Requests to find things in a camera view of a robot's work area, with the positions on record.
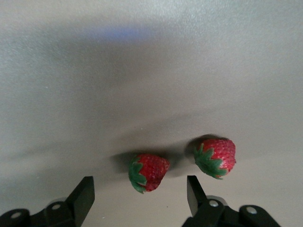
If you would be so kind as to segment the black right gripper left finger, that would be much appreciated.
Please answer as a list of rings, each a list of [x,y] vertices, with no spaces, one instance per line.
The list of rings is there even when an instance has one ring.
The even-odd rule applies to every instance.
[[[64,201],[55,201],[31,215],[14,209],[0,216],[2,227],[80,227],[95,200],[93,176],[84,177]]]

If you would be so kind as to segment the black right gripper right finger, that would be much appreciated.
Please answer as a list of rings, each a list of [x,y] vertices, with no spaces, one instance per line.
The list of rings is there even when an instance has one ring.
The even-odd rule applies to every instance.
[[[206,196],[195,175],[187,176],[187,201],[192,216],[184,222],[184,227],[280,226],[262,207],[243,205],[235,211],[221,197]]]

